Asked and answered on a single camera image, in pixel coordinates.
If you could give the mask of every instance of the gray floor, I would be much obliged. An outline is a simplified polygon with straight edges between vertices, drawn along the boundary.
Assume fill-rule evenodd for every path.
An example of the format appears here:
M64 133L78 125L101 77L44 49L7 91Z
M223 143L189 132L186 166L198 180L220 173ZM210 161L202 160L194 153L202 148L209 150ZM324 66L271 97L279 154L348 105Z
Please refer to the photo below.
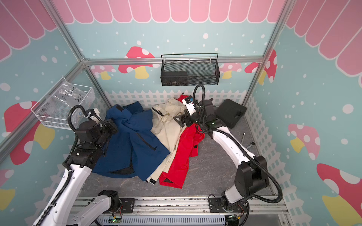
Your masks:
M237 125L230 129L236 139L246 147L252 141L246 120L242 117ZM257 155L256 149L249 149ZM146 183L138 177L116 179L92 173L84 183L80 192L81 197L95 197L104 190L118 191L120 197L132 196L205 196L209 194L221 195L223 191L234 183L236 167L228 154L221 146L208 135L199 144L198 156L190 158L189 172L182 189ZM272 195L269 187L259 191L258 195Z

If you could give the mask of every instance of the blue jacket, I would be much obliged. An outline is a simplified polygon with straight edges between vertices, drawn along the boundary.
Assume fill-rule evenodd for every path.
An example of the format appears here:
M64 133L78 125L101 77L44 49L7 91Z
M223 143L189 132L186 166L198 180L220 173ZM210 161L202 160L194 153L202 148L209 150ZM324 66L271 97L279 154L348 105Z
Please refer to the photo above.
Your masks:
M113 119L118 133L109 141L106 157L97 161L93 172L112 178L139 176L145 181L170 153L151 133L152 111L143 111L139 102L113 106L106 119Z

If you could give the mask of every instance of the black case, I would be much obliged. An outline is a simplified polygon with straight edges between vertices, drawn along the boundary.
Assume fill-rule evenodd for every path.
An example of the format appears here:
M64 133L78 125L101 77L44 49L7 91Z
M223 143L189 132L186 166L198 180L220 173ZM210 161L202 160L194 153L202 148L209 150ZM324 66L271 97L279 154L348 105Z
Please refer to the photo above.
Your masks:
M246 107L230 99L226 99L216 110L216 116L221 119L227 127L234 128L246 111Z

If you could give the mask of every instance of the mushroom painting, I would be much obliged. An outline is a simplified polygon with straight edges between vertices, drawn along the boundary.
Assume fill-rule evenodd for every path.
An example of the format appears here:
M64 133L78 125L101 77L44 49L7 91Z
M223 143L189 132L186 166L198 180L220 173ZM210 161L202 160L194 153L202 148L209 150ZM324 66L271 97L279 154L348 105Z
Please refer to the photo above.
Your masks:
M253 73L256 71L258 67L258 63L251 63L245 68L246 73ZM266 66L258 80L260 85L264 85L264 79L266 75L268 75L269 82L272 83L275 78L275 73L277 72L277 52L275 50L272 51L271 56L266 63Z
M30 108L35 103L34 101L17 103L4 112L6 132L3 136L8 136L31 113ZM37 122L10 153L11 161L15 165L23 164L30 156L34 141L38 142L43 149L47 149L54 137L54 129Z
M222 64L219 66L220 72L224 73L222 79L229 79L231 78L231 72L237 71L241 72L243 69L241 68L240 63L228 63Z
M130 48L125 58L154 58L154 56L141 47L133 46ZM159 66L159 64L120 65L118 70L123 74L135 70L137 79L145 79L150 76L146 71L146 67L158 68Z
M338 196L322 196L325 207L340 226L362 223L362 180L326 164L317 165L323 182Z
M14 174L14 170L0 170L0 187ZM0 210L5 210L15 197L15 189L0 189Z
M317 130L314 127L289 124L288 136L291 134L296 138L290 141L290 144L297 153L300 153L305 146L309 153L309 157L315 160L320 150L320 139Z
M90 69L97 78L99 78L99 75L101 75L103 80L111 79L108 72L116 72L112 65L93 65L90 67Z

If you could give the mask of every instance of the black mesh basket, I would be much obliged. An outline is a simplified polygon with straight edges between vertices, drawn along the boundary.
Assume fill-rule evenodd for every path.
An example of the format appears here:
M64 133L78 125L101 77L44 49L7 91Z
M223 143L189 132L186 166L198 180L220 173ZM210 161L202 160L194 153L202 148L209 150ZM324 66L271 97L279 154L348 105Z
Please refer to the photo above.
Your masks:
M161 58L162 86L219 84L218 54L164 54Z

